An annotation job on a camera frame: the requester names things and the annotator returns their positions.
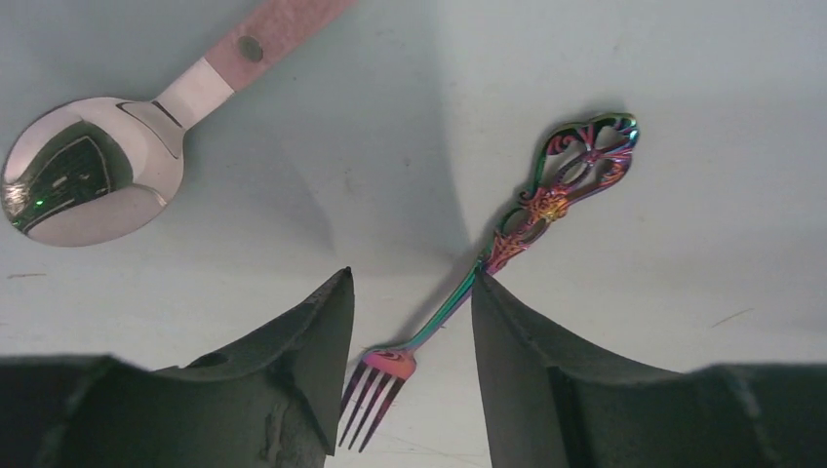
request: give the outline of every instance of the pink handle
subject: pink handle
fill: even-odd
[[[265,0],[204,56],[238,92],[356,0]]]

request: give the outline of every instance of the spoon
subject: spoon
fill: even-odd
[[[93,97],[47,113],[6,161],[6,217],[30,239],[58,247],[138,230],[180,187],[186,131],[355,2],[265,0],[156,99]]]

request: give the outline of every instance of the spoon bowl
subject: spoon bowl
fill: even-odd
[[[94,97],[58,107],[12,148],[2,180],[6,217],[32,240],[59,247],[129,234],[175,197],[184,132],[151,102]]]

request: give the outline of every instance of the fork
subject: fork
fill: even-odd
[[[604,130],[612,130],[614,139],[606,146],[598,146],[599,135]],[[391,346],[375,346],[363,354],[341,399],[339,417],[343,418],[359,383],[365,373],[368,374],[339,440],[340,447],[370,394],[348,445],[348,449],[353,449],[376,403],[390,384],[359,452],[365,449],[391,403],[414,375],[414,353],[468,299],[476,273],[494,274],[501,270],[511,258],[536,242],[552,222],[564,217],[571,205],[618,183],[631,167],[639,135],[637,120],[625,113],[602,114],[587,122],[566,124],[552,132],[537,155],[529,188],[517,196],[516,206],[495,226],[492,241],[480,252],[468,274],[431,319],[410,340]],[[550,180],[544,180],[548,158],[563,157],[575,149],[579,149],[575,156],[564,161]]]

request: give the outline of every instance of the white table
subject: white table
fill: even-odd
[[[6,2],[0,148],[71,99],[152,98],[255,3]],[[361,0],[189,135],[144,229],[61,250],[0,224],[0,353],[185,365],[350,265],[355,357],[461,277],[545,130],[626,110],[629,176],[499,280],[655,366],[824,361],[826,22],[820,0]],[[490,466],[470,325],[328,466]]]

